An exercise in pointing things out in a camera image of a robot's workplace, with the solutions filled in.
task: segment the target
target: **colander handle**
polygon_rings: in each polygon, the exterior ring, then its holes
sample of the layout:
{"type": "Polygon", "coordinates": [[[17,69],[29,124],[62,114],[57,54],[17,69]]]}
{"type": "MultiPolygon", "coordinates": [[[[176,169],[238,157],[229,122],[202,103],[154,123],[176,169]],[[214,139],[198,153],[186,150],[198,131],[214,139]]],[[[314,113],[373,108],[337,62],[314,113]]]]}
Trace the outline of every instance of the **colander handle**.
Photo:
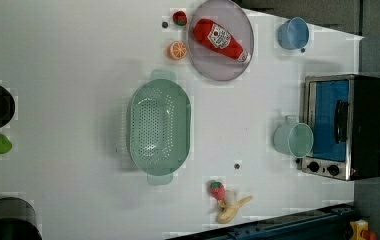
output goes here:
{"type": "Polygon", "coordinates": [[[153,70],[150,78],[151,80],[166,79],[170,81],[175,81],[177,79],[174,72],[163,69],[153,70]]]}
{"type": "Polygon", "coordinates": [[[151,186],[159,186],[159,185],[167,185],[172,181],[173,175],[172,173],[164,175],[164,176],[153,176],[147,174],[147,183],[151,186]]]}

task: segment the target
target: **ketchup label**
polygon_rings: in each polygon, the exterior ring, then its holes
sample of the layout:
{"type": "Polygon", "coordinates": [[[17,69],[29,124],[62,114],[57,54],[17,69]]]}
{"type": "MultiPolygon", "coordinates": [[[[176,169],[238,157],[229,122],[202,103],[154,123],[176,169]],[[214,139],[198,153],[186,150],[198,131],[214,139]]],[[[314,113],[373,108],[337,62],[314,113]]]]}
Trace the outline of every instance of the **ketchup label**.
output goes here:
{"type": "Polygon", "coordinates": [[[246,51],[243,51],[242,54],[240,54],[239,58],[237,59],[237,61],[239,62],[244,62],[246,61],[246,58],[249,54],[246,52],[246,51]]]}
{"type": "Polygon", "coordinates": [[[231,34],[217,24],[213,24],[208,39],[216,48],[224,49],[230,44],[231,34]]]}

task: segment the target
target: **white table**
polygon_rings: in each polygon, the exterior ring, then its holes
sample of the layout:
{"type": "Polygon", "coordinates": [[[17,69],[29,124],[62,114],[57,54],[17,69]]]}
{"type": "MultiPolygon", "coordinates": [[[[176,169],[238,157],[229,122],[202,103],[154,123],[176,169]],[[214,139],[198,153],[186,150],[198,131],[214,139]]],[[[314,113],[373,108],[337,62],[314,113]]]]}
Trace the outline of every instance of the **white table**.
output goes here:
{"type": "Polygon", "coordinates": [[[161,28],[170,8],[202,2],[0,0],[0,84],[18,107],[0,129],[14,143],[0,156],[0,197],[30,202],[44,239],[163,239],[353,201],[352,182],[298,171],[271,138],[299,113],[306,75],[358,71],[361,38],[310,25],[306,52],[288,51],[275,39],[285,19],[246,11],[253,60],[217,82],[165,56],[185,35],[161,28]],[[124,146],[125,106],[155,68],[174,71],[192,103],[190,155],[157,187],[124,146]],[[230,224],[215,221],[211,180],[254,196],[230,224]]]}

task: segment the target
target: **toaster oven knob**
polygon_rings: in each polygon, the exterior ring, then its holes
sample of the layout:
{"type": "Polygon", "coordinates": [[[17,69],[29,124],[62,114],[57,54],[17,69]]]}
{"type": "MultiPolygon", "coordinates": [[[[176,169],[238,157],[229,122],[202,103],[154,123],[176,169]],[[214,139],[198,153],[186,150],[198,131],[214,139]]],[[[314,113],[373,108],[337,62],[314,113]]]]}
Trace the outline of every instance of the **toaster oven knob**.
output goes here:
{"type": "Polygon", "coordinates": [[[336,165],[331,165],[330,167],[327,168],[328,172],[331,174],[331,176],[337,176],[339,175],[339,167],[336,165]]]}
{"type": "Polygon", "coordinates": [[[318,170],[320,169],[320,165],[318,165],[317,162],[311,162],[311,163],[308,165],[308,168],[309,168],[309,170],[311,170],[312,172],[318,172],[318,170]]]}

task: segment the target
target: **toaster oven window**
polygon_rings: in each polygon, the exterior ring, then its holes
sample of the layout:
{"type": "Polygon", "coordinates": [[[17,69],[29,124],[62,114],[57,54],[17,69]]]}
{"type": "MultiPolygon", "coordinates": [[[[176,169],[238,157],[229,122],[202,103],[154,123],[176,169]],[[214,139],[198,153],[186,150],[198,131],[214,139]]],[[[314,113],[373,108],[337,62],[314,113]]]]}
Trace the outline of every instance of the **toaster oven window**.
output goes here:
{"type": "Polygon", "coordinates": [[[345,161],[346,142],[340,135],[347,126],[347,120],[342,123],[341,108],[343,104],[347,110],[348,96],[348,80],[316,82],[313,157],[345,161]]]}

